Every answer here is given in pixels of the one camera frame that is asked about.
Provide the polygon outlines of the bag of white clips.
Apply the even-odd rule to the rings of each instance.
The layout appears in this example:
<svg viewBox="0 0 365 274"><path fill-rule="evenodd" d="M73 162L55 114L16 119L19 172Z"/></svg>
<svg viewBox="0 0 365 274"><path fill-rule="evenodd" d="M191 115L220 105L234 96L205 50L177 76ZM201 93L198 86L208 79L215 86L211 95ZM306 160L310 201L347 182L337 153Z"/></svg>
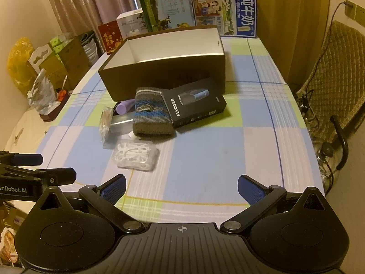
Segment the bag of white clips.
<svg viewBox="0 0 365 274"><path fill-rule="evenodd" d="M158 159L158 149L151 141L122 139L111 156L119 168L152 171Z"/></svg>

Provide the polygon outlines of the clear plastic cup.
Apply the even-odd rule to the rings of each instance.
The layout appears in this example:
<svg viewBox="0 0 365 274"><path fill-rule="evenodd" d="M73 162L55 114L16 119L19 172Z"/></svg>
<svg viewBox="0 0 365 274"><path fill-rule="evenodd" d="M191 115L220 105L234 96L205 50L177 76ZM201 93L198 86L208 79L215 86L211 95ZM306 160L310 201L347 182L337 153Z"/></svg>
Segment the clear plastic cup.
<svg viewBox="0 0 365 274"><path fill-rule="evenodd" d="M133 115L117 115L112 117L109 129L113 134L128 134L132 131L133 124Z"/></svg>

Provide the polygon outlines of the bag of cotton swabs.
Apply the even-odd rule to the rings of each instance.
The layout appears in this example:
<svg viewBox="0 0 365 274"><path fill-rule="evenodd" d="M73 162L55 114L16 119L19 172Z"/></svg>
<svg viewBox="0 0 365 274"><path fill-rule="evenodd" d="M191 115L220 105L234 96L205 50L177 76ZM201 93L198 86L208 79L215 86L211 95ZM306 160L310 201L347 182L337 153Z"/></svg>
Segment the bag of cotton swabs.
<svg viewBox="0 0 365 274"><path fill-rule="evenodd" d="M104 143L108 133L110 131L110 125L113 118L113 108L111 107L104 107L100 116L99 122L99 134L101 137L102 142Z"/></svg>

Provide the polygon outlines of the grey blue knitted pouch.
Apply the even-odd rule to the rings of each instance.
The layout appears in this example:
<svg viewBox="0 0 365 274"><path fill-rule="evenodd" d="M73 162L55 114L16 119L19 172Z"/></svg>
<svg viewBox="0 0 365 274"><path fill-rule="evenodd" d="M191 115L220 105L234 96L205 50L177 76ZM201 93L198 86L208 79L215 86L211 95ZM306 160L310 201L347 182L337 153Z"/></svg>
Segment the grey blue knitted pouch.
<svg viewBox="0 0 365 274"><path fill-rule="evenodd" d="M140 87L136 90L132 130L138 137L174 134L163 90L153 87Z"/></svg>

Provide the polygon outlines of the black shaver box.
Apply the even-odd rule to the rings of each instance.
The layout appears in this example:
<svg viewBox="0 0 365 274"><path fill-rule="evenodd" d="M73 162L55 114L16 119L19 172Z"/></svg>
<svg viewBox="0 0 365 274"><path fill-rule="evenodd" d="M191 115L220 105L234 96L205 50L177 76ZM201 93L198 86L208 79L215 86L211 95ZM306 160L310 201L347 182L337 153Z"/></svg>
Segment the black shaver box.
<svg viewBox="0 0 365 274"><path fill-rule="evenodd" d="M162 95L175 129L222 113L227 105L211 78L164 90Z"/></svg>

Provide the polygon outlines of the crumpled silver foil bag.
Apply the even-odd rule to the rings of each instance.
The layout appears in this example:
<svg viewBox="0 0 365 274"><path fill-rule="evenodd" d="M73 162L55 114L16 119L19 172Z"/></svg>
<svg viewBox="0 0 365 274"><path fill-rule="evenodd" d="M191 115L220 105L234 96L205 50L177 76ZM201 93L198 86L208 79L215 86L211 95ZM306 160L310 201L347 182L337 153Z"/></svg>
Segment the crumpled silver foil bag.
<svg viewBox="0 0 365 274"><path fill-rule="evenodd" d="M48 115L60 105L57 93L52 83L46 76L46 70L42 69L38 74L31 90L27 93L29 106L41 115Z"/></svg>

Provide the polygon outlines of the checked bed sheet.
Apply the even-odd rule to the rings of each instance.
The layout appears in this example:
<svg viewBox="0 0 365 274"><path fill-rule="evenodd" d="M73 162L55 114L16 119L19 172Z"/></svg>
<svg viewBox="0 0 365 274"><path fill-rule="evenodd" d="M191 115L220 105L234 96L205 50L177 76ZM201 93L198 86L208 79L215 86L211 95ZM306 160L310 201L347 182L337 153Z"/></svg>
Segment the checked bed sheet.
<svg viewBox="0 0 365 274"><path fill-rule="evenodd" d="M117 174L127 189L117 207L147 222L215 222L247 207L237 191L246 174L290 192L322 187L308 130L289 86L259 39L224 38L228 57L222 114L189 124L159 151L152 172L118 168L98 123L112 100L96 70L87 74L37 147L46 168L72 167L78 190Z"/></svg>

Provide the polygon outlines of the yellow plastic bag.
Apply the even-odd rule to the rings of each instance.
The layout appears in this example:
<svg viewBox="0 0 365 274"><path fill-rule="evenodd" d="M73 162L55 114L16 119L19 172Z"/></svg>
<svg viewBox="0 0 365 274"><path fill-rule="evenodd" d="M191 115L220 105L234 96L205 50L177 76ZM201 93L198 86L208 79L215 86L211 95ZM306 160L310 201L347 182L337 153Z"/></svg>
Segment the yellow plastic bag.
<svg viewBox="0 0 365 274"><path fill-rule="evenodd" d="M8 55L7 70L10 78L25 97L37 77L37 73L29 63L34 50L30 39L22 37L17 40Z"/></svg>

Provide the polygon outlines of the brown cardboard box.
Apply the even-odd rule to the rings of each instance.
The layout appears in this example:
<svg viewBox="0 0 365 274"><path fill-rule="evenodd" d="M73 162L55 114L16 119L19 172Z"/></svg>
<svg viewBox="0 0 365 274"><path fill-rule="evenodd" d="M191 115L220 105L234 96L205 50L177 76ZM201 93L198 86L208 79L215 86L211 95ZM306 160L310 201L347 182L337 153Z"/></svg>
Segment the brown cardboard box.
<svg viewBox="0 0 365 274"><path fill-rule="evenodd" d="M40 68L46 71L46 77L56 90L62 88L74 90L91 64L80 40L74 37L58 54L50 55L41 64Z"/></svg>

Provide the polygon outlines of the quilted beige chair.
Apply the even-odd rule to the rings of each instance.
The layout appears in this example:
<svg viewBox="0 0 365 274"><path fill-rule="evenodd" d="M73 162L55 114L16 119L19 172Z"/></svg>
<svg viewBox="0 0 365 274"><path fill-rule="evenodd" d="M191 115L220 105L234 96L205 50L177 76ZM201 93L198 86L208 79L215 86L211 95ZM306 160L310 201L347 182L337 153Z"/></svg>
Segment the quilted beige chair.
<svg viewBox="0 0 365 274"><path fill-rule="evenodd" d="M300 88L308 93L314 114L306 114L310 136L328 142L336 139L331 116L342 128L364 116L364 35L341 22L333 21L322 48L325 53Z"/></svg>

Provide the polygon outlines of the stack of white bowls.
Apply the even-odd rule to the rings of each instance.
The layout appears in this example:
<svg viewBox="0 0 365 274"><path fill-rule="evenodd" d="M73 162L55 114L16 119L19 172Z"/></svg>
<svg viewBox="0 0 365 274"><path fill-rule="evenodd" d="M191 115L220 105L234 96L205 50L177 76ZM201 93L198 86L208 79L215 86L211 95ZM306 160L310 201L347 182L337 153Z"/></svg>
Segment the stack of white bowls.
<svg viewBox="0 0 365 274"><path fill-rule="evenodd" d="M91 30L89 32L81 34L79 36L79 40L81 42L83 50L85 51L85 54L87 55L89 62L91 63L91 65L94 65L94 63L96 63L99 59L98 44L94 31Z"/></svg>

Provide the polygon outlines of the large brown open box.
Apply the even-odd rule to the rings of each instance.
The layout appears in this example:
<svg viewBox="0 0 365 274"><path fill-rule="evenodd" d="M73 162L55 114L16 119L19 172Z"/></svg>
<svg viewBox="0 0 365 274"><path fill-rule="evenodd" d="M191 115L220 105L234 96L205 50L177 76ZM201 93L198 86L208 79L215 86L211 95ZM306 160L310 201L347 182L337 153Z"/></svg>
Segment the large brown open box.
<svg viewBox="0 0 365 274"><path fill-rule="evenodd" d="M98 73L114 101L134 98L139 87L172 89L212 78L225 91L226 61L213 25L162 30L129 37Z"/></svg>

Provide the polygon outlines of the red gift box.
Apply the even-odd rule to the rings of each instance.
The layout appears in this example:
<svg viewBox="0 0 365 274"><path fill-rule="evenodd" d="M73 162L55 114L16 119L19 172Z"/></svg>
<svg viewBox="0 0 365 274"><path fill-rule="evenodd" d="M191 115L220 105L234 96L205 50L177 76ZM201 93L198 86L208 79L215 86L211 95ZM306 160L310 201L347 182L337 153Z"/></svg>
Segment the red gift box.
<svg viewBox="0 0 365 274"><path fill-rule="evenodd" d="M123 42L117 21L111 21L98 27L103 46L108 55L112 54Z"/></svg>

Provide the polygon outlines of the white humidifier box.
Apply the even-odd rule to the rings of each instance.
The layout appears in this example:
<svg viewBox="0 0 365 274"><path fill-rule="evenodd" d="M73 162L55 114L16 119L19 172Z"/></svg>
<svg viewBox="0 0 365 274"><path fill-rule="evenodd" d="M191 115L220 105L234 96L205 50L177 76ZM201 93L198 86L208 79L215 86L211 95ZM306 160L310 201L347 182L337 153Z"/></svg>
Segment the white humidifier box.
<svg viewBox="0 0 365 274"><path fill-rule="evenodd" d="M123 40L148 32L143 18L142 8L119 14L116 22Z"/></svg>

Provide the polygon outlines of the blue milk carton box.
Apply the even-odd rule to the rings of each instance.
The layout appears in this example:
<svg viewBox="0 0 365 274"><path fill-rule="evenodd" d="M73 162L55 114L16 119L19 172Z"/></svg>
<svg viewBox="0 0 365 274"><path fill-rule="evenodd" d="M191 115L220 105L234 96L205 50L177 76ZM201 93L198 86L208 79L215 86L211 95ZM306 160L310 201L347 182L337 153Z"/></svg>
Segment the blue milk carton box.
<svg viewBox="0 0 365 274"><path fill-rule="evenodd" d="M224 37L257 36L257 0L192 0L196 25L214 25Z"/></svg>

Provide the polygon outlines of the wooden door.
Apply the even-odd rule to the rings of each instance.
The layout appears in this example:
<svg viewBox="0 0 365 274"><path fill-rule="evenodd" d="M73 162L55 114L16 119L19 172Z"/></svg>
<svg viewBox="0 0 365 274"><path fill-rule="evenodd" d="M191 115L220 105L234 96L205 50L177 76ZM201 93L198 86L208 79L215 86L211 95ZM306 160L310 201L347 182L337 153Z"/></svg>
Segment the wooden door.
<svg viewBox="0 0 365 274"><path fill-rule="evenodd" d="M302 85L319 57L330 0L257 0L257 35L287 84Z"/></svg>

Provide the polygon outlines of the green milk carton box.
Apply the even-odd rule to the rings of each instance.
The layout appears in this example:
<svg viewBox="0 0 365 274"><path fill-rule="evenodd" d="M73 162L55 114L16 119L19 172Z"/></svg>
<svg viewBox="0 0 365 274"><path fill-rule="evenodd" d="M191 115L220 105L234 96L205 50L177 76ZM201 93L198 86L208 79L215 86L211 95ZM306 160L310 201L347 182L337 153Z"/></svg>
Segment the green milk carton box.
<svg viewBox="0 0 365 274"><path fill-rule="evenodd" d="M149 32L195 26L191 0L139 0Z"/></svg>

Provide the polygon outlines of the wall power socket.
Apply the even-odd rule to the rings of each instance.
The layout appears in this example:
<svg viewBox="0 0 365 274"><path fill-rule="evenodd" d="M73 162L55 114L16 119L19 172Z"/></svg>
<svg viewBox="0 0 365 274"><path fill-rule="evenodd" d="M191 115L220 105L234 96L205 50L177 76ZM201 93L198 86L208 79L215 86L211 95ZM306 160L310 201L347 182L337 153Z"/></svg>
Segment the wall power socket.
<svg viewBox="0 0 365 274"><path fill-rule="evenodd" d="M345 16L365 27L365 8L349 0L345 1Z"/></svg>

